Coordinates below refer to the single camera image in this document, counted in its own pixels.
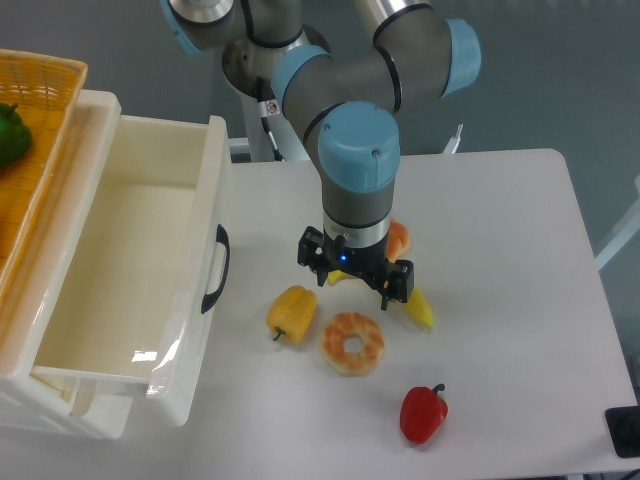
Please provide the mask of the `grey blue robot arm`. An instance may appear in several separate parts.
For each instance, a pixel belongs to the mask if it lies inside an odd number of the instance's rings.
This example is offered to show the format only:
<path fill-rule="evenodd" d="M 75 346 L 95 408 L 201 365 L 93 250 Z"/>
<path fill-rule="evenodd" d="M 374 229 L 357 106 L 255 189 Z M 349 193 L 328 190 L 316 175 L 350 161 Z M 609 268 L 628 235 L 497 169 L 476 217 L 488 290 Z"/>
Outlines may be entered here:
<path fill-rule="evenodd" d="M 411 262 L 388 257 L 401 109 L 471 85 L 481 46 L 462 19 L 441 19 L 427 1 L 362 1 L 372 45 L 335 60 L 308 40 L 299 1 L 165 1 L 181 47 L 199 53 L 239 41 L 271 52 L 255 78 L 275 100 L 321 181 L 323 226 L 307 228 L 297 261 L 324 283 L 333 271 L 363 280 L 383 302 L 407 302 Z"/>

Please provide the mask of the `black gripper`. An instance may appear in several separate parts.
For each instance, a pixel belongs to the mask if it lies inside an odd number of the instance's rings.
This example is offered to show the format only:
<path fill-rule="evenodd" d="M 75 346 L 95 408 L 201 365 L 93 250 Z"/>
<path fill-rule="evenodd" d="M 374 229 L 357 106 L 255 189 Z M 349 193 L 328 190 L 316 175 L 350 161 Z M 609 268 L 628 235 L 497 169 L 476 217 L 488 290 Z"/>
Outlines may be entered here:
<path fill-rule="evenodd" d="M 390 302 L 407 303 L 414 288 L 414 264 L 409 260 L 391 262 L 386 257 L 388 233 L 377 243 L 363 248 L 347 245 L 339 235 L 308 226 L 298 242 L 297 263 L 307 267 L 323 287 L 328 275 L 342 271 L 365 282 L 381 295 L 381 310 Z"/>

